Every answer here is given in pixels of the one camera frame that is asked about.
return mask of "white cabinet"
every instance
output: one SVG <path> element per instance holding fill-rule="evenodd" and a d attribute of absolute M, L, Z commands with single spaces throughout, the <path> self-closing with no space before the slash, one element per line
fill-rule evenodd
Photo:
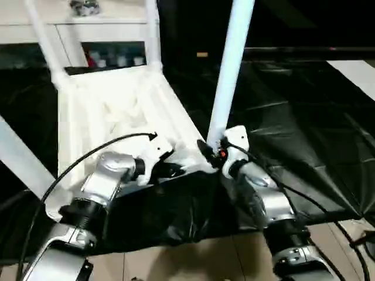
<path fill-rule="evenodd" d="M 61 64 L 87 66 L 82 42 L 144 42 L 144 0 L 99 0 L 97 16 L 73 18 L 69 0 L 35 0 Z M 24 0 L 0 0 L 0 44 L 37 43 Z"/>
<path fill-rule="evenodd" d="M 56 27 L 54 25 L 47 25 L 46 31 L 61 64 L 64 66 L 70 66 L 71 63 L 69 62 L 68 55 L 65 52 L 63 42 L 60 39 Z M 38 39 L 36 38 L 31 25 L 0 26 L 0 44 L 29 44 L 30 46 L 30 43 L 38 43 Z M 6 60 L 9 61 L 9 63 L 16 63 L 16 61 L 12 60 L 16 60 L 16 52 L 18 50 L 22 50 L 22 48 L 12 48 L 11 46 L 10 48 L 8 48 L 8 50 L 9 49 L 12 50 L 12 56 L 10 56 L 9 54 L 3 54 L 2 51 L 4 52 L 4 48 L 0 49 L 0 60 L 2 60 L 4 63 L 4 55 L 6 55 Z"/>
<path fill-rule="evenodd" d="M 144 23 L 57 25 L 71 66 L 87 66 L 81 42 L 144 42 Z"/>

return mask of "wire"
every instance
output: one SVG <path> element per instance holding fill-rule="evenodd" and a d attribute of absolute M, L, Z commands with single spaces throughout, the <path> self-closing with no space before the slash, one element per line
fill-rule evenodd
<path fill-rule="evenodd" d="M 246 151 L 245 149 L 243 149 L 243 148 L 241 148 L 241 147 L 239 147 L 239 146 L 236 146 L 236 145 L 234 145 L 234 144 L 232 144 L 232 143 L 230 143 L 230 142 L 228 142 L 228 141 L 226 141 L 226 144 L 227 144 L 228 146 L 232 146 L 233 148 L 236 148 L 236 149 L 242 151 L 243 153 L 247 154 L 249 157 L 253 157 L 252 154 L 251 154 L 250 152 Z M 295 194 L 297 194 L 297 195 L 303 197 L 304 199 L 308 200 L 310 203 L 314 204 L 314 205 L 317 206 L 321 211 L 323 211 L 323 213 L 325 213 L 325 214 L 328 214 L 328 213 L 329 213 L 329 212 L 327 211 L 327 209 L 325 209 L 322 205 L 320 205 L 320 204 L 319 204 L 318 202 L 316 202 L 314 199 L 312 199 L 312 198 L 310 198 L 310 197 L 304 195 L 304 193 L 301 193 L 301 192 L 299 192 L 299 191 L 297 191 L 297 190 L 295 190 L 295 189 L 293 189 L 293 188 L 291 188 L 291 187 L 289 187 L 289 186 L 286 186 L 286 185 L 284 185 L 284 184 L 282 184 L 282 183 L 281 183 L 281 186 L 282 186 L 284 189 L 287 189 L 287 190 L 289 190 L 289 191 L 291 191 L 291 192 L 293 192 L 293 193 L 295 193 Z M 362 253 L 359 251 L 358 247 L 354 244 L 354 241 L 352 240 L 352 237 L 350 237 L 350 235 L 347 233 L 347 231 L 345 230 L 345 228 L 344 228 L 339 222 L 334 221 L 333 223 L 334 223 L 334 224 L 337 226 L 337 228 L 342 232 L 342 234 L 344 235 L 344 237 L 345 237 L 346 240 L 348 241 L 349 245 L 350 245 L 350 246 L 353 248 L 353 250 L 355 251 L 355 253 L 356 253 L 357 257 L 358 257 L 358 260 L 359 260 L 359 262 L 360 262 L 360 264 L 361 264 L 361 267 L 362 267 L 363 276 L 364 276 L 364 281 L 370 281 L 370 273 L 369 273 L 369 269 L 368 269 L 368 267 L 367 267 L 366 261 L 364 260 L 364 257 L 363 257 L 363 255 L 362 255 Z M 325 258 L 325 261 L 328 263 L 329 266 L 331 266 L 331 265 L 333 266 L 332 269 L 333 269 L 335 272 L 338 271 L 337 268 L 335 268 L 335 266 L 333 265 L 333 263 L 328 259 L 328 257 Z"/>
<path fill-rule="evenodd" d="M 314 204 L 315 206 L 317 206 L 319 209 L 321 209 L 323 211 L 323 213 L 327 214 L 328 211 L 327 209 L 325 209 L 323 206 L 321 206 L 318 202 L 316 202 L 314 199 L 304 195 L 304 193 L 301 193 L 295 189 L 292 189 L 291 187 L 288 187 L 284 184 L 282 184 L 283 188 L 284 189 L 287 189 L 301 197 L 303 197 L 304 199 L 308 200 L 309 202 L 311 202 L 312 204 Z M 348 241 L 349 245 L 353 245 L 353 239 L 352 237 L 350 237 L 350 235 L 347 233 L 347 231 L 345 230 L 345 228 L 337 221 L 334 221 L 333 222 L 337 228 L 341 231 L 341 233 L 344 235 L 344 237 L 346 238 L 346 240 Z M 362 253 L 359 251 L 358 247 L 354 246 L 352 247 L 353 250 L 355 251 L 357 257 L 358 257 L 358 260 L 359 262 L 361 263 L 361 267 L 362 267 L 362 271 L 363 271 L 363 276 L 364 276 L 364 281 L 370 281 L 370 273 L 369 273 L 369 269 L 367 267 L 367 264 L 366 264 L 366 261 L 364 260 L 364 257 L 362 255 Z"/>
<path fill-rule="evenodd" d="M 249 160 L 250 160 L 250 161 L 256 160 L 256 157 L 255 157 L 254 155 L 252 155 L 249 151 L 246 151 L 246 150 L 243 149 L 241 146 L 234 145 L 234 144 L 230 143 L 230 142 L 228 141 L 228 139 L 223 139 L 221 142 L 222 142 L 222 144 L 223 144 L 224 147 L 231 146 L 232 148 L 236 148 L 236 149 L 238 149 L 239 151 L 245 153 L 245 154 L 249 157 Z"/>
<path fill-rule="evenodd" d="M 22 278 L 22 272 L 23 272 L 23 261 L 25 260 L 25 257 L 26 257 L 26 252 L 27 252 L 27 249 L 28 249 L 28 245 L 29 245 L 29 241 L 30 241 L 30 236 L 31 236 L 31 232 L 32 232 L 32 229 L 35 225 L 35 221 L 39 215 L 39 212 L 40 210 L 42 209 L 42 206 L 43 204 L 45 203 L 46 199 L 48 198 L 48 196 L 51 194 L 51 192 L 53 191 L 53 189 L 57 186 L 57 184 L 60 182 L 60 180 L 65 177 L 71 170 L 73 170 L 74 167 L 76 167 L 79 163 L 81 163 L 84 159 L 90 157 L 92 154 L 98 152 L 99 150 L 103 149 L 103 148 L 106 148 L 107 146 L 115 143 L 115 142 L 118 142 L 118 141 L 121 141 L 123 139 L 127 139 L 127 138 L 132 138 L 132 137 L 135 137 L 135 136 L 149 136 L 149 137 L 155 137 L 154 134 L 151 134 L 151 133 L 132 133 L 130 135 L 125 135 L 125 136 L 120 136 L 118 138 L 115 138 L 113 140 L 110 140 L 109 142 L 106 142 L 106 143 L 103 143 L 102 145 L 98 146 L 97 148 L 94 148 L 93 150 L 87 152 L 85 155 L 81 156 L 80 158 L 78 158 L 73 164 L 71 164 L 68 168 L 65 169 L 65 171 L 63 171 L 61 173 L 61 175 L 59 175 L 57 177 L 57 179 L 50 185 L 50 187 L 47 189 L 47 191 L 44 193 L 42 199 L 40 199 L 40 204 L 38 204 L 38 206 L 36 207 L 36 210 L 35 210 L 35 213 L 34 213 L 34 216 L 31 220 L 31 224 L 30 224 L 30 227 L 29 227 L 29 230 L 28 230 L 28 233 L 26 234 L 26 238 L 25 238 L 25 241 L 23 243 L 23 247 L 22 247 L 22 252 L 21 252 L 21 256 L 19 258 L 19 261 L 18 261 L 18 269 L 17 269 L 17 276 L 16 276 L 16 280 L 21 280 Z"/>
<path fill-rule="evenodd" d="M 15 194 L 11 198 L 7 199 L 4 203 L 0 205 L 0 213 L 8 209 L 9 207 L 13 206 L 15 203 L 17 203 L 19 200 L 23 199 L 24 196 L 31 194 L 31 191 L 29 189 L 25 189 L 20 191 L 19 193 Z"/>

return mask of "black tarp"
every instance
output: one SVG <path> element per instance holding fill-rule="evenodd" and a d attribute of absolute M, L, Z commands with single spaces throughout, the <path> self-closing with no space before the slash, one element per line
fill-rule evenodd
<path fill-rule="evenodd" d="M 207 134 L 218 73 L 219 65 L 165 68 L 166 78 L 203 135 Z M 6 104 L 0 107 L 0 114 L 55 173 L 57 95 L 47 72 L 29 75 L 19 70 L 4 72 L 1 77 L 6 78 L 2 82 Z M 25 81 L 16 83 L 19 77 Z M 243 63 L 229 126 L 245 125 L 251 152 L 272 175 L 329 210 L 323 214 L 288 193 L 306 223 L 363 216 L 371 220 L 374 109 L 375 102 L 328 63 Z M 7 183 L 12 183 L 9 189 L 22 188 L 16 180 Z M 11 210 L 16 212 L 12 218 L 1 215 L 4 223 L 12 219 L 13 230 L 1 241 L 3 258 L 15 258 L 19 253 L 35 205 L 31 198 Z M 241 227 L 236 221 L 236 210 L 217 175 L 196 173 L 118 198 L 110 214 L 107 239 L 97 252 L 177 245 L 255 230 L 251 218 Z M 30 252 L 50 226 L 42 215 Z"/>

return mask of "white pole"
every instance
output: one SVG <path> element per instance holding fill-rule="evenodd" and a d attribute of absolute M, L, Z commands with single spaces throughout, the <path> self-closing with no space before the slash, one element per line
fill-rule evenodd
<path fill-rule="evenodd" d="M 146 0 L 148 38 L 146 40 L 147 63 L 157 70 L 161 70 L 161 55 L 158 32 L 158 14 L 156 0 Z"/>
<path fill-rule="evenodd" d="M 34 0 L 25 0 L 26 10 L 28 11 L 31 24 L 33 25 L 34 31 L 39 41 L 39 46 L 42 49 L 43 55 L 46 59 L 46 62 L 51 70 L 52 75 L 56 73 L 65 72 L 63 67 L 59 63 L 59 59 L 55 51 L 53 50 L 52 44 L 48 38 L 48 34 L 44 27 L 40 16 L 35 7 Z"/>
<path fill-rule="evenodd" d="M 4 163 L 39 199 L 53 183 L 54 177 L 39 159 L 24 144 L 19 136 L 0 116 L 0 160 Z M 56 187 L 46 201 L 47 214 L 59 219 L 57 211 L 69 202 L 70 194 Z"/>
<path fill-rule="evenodd" d="M 255 0 L 233 0 L 207 144 L 214 151 L 227 128 Z"/>

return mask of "tile floor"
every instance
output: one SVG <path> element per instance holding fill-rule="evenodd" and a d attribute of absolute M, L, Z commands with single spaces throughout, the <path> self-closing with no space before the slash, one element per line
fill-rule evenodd
<path fill-rule="evenodd" d="M 358 238 L 369 226 L 345 221 L 349 234 Z M 350 281 L 363 280 L 356 255 L 333 224 L 310 227 L 314 241 Z M 177 247 L 153 247 L 131 253 L 113 253 L 89 258 L 95 281 L 256 281 L 277 280 L 272 273 L 271 254 L 260 233 L 207 239 Z M 369 258 L 371 276 L 375 263 Z M 15 267 L 3 269 L 0 281 L 13 281 Z"/>

